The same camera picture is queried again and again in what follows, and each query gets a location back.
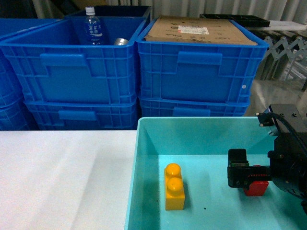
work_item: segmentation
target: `white tabletop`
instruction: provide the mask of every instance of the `white tabletop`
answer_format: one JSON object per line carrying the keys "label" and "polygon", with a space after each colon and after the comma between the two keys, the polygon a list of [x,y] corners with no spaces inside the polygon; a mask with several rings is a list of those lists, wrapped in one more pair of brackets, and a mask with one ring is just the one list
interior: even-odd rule
{"label": "white tabletop", "polygon": [[0,229],[123,229],[136,131],[0,132]]}

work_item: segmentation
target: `cardboard box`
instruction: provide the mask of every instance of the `cardboard box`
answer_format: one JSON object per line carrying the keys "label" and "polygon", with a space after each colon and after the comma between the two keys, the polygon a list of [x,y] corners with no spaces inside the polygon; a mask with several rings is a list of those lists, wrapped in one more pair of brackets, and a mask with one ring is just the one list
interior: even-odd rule
{"label": "cardboard box", "polygon": [[230,21],[222,19],[160,16],[146,41],[257,45]]}

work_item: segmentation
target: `crate handle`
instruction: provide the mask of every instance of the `crate handle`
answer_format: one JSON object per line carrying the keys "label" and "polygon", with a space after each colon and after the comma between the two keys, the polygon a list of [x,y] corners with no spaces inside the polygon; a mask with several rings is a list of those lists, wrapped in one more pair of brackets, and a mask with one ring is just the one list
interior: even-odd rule
{"label": "crate handle", "polygon": [[59,110],[61,120],[96,121],[95,111]]}
{"label": "crate handle", "polygon": [[210,109],[174,107],[173,116],[210,116]]}
{"label": "crate handle", "polygon": [[223,55],[221,53],[199,53],[179,51],[178,63],[199,65],[221,65]]}
{"label": "crate handle", "polygon": [[87,66],[83,54],[41,54],[44,66]]}

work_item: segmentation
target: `black tray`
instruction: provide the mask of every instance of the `black tray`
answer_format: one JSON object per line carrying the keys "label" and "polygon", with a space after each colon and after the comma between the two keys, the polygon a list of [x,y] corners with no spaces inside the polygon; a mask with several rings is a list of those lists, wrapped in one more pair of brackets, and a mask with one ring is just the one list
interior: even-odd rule
{"label": "black tray", "polygon": [[235,15],[235,14],[201,14],[201,18],[228,19],[234,20],[241,26],[246,27],[269,27],[270,21],[253,15]]}

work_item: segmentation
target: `yellow lego block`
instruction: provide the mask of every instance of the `yellow lego block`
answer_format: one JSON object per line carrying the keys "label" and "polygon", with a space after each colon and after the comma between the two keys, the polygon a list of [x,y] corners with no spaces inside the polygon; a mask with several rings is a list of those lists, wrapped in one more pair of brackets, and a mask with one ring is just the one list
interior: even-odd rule
{"label": "yellow lego block", "polygon": [[183,210],[185,195],[180,166],[176,163],[167,165],[164,179],[165,210]]}

